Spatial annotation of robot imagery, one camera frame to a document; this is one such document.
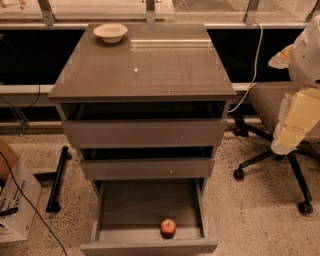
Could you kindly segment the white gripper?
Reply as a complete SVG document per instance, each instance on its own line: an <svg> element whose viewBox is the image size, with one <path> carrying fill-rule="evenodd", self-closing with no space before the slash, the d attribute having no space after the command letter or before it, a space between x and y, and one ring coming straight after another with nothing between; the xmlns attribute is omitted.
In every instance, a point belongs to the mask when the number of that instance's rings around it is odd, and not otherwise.
<svg viewBox="0 0 320 256"><path fill-rule="evenodd" d="M289 68L290 79L297 84L320 87L320 15L308 23L293 45L274 55L268 65ZM307 88L295 94L286 93L278 120L271 149L278 155L287 155L320 121L320 90Z"/></svg>

